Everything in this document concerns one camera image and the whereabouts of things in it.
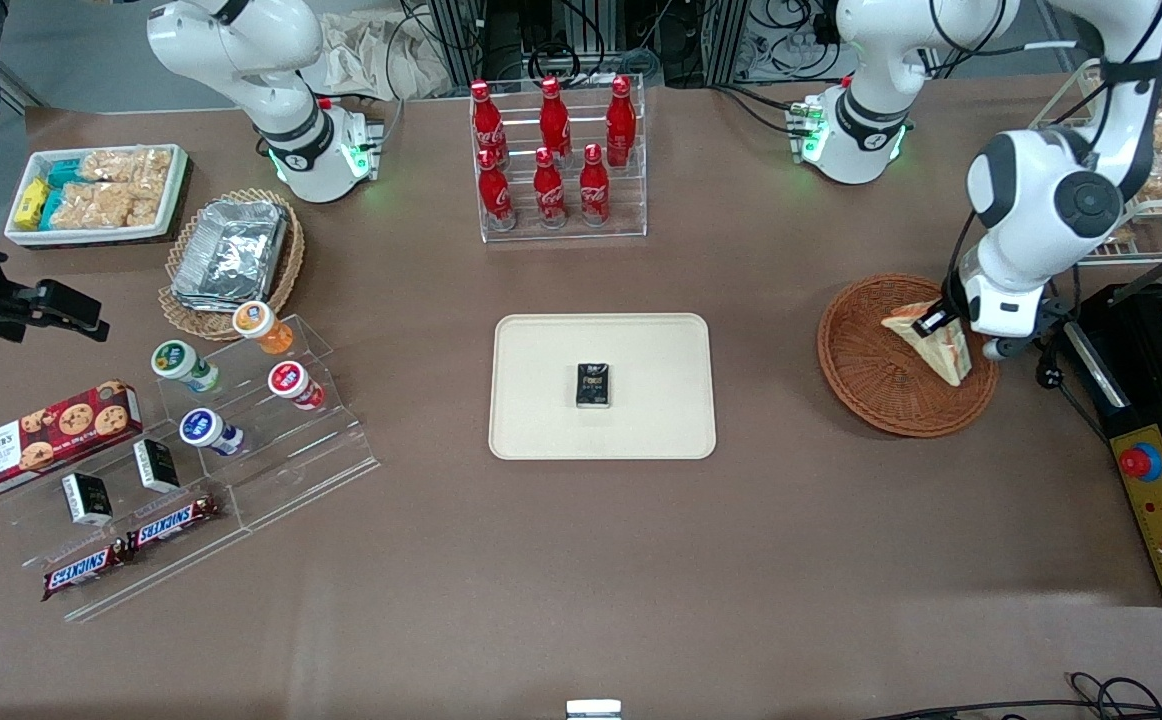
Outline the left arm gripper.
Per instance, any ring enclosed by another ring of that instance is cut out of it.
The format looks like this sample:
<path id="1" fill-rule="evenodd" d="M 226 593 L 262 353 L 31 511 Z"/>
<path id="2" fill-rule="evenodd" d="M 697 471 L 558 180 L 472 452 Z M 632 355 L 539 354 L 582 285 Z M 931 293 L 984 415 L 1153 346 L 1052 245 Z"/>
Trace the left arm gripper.
<path id="1" fill-rule="evenodd" d="M 974 332 L 1002 338 L 1025 338 L 1035 331 L 1037 315 L 1047 279 L 1030 278 L 1007 285 L 996 281 L 984 269 L 962 272 L 964 318 Z M 937 334 L 953 322 L 953 305 L 938 298 L 914 319 L 920 338 Z"/>

